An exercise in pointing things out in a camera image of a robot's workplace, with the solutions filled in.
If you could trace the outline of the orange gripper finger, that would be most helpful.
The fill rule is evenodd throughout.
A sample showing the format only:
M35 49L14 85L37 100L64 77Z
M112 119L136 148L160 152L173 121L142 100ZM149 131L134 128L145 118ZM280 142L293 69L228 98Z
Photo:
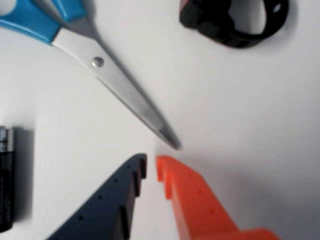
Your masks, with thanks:
M265 228L240 230L205 179L196 170L168 156L156 157L158 181L171 200L181 240L276 240Z

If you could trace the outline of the navy gripper finger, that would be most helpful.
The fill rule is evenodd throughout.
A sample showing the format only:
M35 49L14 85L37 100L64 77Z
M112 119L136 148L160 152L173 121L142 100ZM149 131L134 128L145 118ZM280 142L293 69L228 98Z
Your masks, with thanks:
M146 177L146 154L133 155L49 239L128 240L135 199Z

